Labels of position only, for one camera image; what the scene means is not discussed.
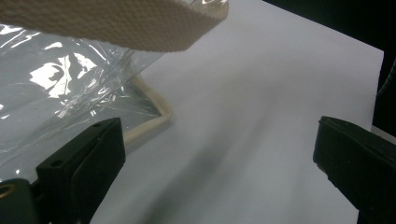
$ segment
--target table surface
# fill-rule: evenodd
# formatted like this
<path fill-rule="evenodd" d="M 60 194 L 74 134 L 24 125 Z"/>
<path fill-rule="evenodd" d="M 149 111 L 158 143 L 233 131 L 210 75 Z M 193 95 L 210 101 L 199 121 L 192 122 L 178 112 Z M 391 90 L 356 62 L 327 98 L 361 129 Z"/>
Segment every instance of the table surface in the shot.
<path fill-rule="evenodd" d="M 369 129 L 383 52 L 260 0 L 143 78 L 172 105 L 92 223 L 356 223 L 312 162 L 318 120 Z"/>

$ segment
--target white surface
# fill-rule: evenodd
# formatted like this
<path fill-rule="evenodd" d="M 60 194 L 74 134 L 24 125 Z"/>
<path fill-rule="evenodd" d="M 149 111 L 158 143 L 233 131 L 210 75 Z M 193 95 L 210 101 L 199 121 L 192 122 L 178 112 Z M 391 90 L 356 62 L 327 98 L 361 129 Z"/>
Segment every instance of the white surface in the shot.
<path fill-rule="evenodd" d="M 129 155 L 92 223 L 355 224 L 312 162 L 322 115 L 371 127 L 382 52 L 259 0 L 143 74 L 173 125 Z"/>

